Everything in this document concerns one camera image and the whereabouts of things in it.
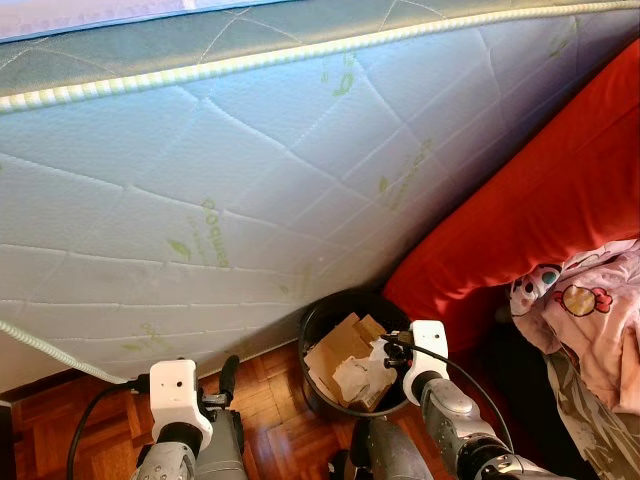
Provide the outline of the white crumpled paper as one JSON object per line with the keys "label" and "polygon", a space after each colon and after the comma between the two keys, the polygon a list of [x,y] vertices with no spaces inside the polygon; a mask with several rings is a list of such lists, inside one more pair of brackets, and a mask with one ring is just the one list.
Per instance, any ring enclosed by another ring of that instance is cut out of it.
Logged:
{"label": "white crumpled paper", "polygon": [[375,340],[370,346],[369,356],[348,356],[332,374],[340,402],[351,410],[378,410],[381,399],[396,383],[398,372],[387,366],[387,340]]}

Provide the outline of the large red covered cushion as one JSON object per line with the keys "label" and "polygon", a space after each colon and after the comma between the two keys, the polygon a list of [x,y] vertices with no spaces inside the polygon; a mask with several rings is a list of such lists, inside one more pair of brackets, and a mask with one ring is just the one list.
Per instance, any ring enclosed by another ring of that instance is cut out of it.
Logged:
{"label": "large red covered cushion", "polygon": [[398,266],[384,297],[475,347],[536,266],[640,233],[640,46],[591,79]]}

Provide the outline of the grey left robot leg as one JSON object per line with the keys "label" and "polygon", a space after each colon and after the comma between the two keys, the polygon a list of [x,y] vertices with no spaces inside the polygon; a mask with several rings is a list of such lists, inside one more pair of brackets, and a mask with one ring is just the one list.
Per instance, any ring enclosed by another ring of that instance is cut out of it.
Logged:
{"label": "grey left robot leg", "polygon": [[244,463],[244,429],[234,410],[214,410],[212,439],[196,460],[195,480],[250,480]]}

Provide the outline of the brown cardboard piece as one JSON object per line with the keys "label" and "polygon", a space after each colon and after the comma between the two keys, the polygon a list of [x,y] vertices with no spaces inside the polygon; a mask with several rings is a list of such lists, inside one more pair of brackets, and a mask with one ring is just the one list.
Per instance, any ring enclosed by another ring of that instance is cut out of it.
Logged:
{"label": "brown cardboard piece", "polygon": [[370,344],[384,334],[387,334],[387,330],[375,323],[371,316],[351,314],[335,326],[332,332],[320,339],[320,342],[303,357],[303,361],[321,396],[344,407],[338,396],[337,385],[332,380],[335,367],[348,356],[369,356],[372,348]]}

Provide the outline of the black round trash bin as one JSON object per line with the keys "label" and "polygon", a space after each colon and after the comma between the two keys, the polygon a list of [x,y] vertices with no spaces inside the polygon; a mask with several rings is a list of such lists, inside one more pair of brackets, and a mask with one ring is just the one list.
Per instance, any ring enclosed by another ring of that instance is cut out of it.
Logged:
{"label": "black round trash bin", "polygon": [[389,300],[360,289],[347,289],[329,294],[311,303],[302,312],[300,320],[300,338],[298,338],[298,356],[305,369],[305,397],[308,407],[326,419],[343,419],[343,417],[374,417],[387,416],[410,404],[404,397],[401,384],[394,384],[374,407],[358,407],[352,410],[340,403],[330,392],[329,383],[321,379],[323,362],[328,361],[328,355],[323,353],[316,361],[308,360],[308,356],[315,352],[324,337],[338,329],[348,316],[370,316],[374,323],[383,326],[388,332],[404,332],[410,326],[408,317],[401,308],[394,306]]}

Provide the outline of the white quilted upright mattress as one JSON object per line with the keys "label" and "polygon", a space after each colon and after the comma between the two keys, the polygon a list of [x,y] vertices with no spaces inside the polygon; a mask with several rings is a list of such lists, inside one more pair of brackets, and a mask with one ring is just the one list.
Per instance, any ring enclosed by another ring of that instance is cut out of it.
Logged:
{"label": "white quilted upright mattress", "polygon": [[379,282],[637,37],[639,0],[297,0],[0,44],[0,393],[215,369]]}

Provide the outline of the pink cartoon print blanket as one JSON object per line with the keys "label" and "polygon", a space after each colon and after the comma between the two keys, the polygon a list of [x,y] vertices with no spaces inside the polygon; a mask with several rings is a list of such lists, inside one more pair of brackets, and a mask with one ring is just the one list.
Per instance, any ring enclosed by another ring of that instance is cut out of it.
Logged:
{"label": "pink cartoon print blanket", "polygon": [[640,413],[639,246],[603,244],[541,264],[508,289],[513,323],[545,355],[570,349],[586,387],[616,413]]}

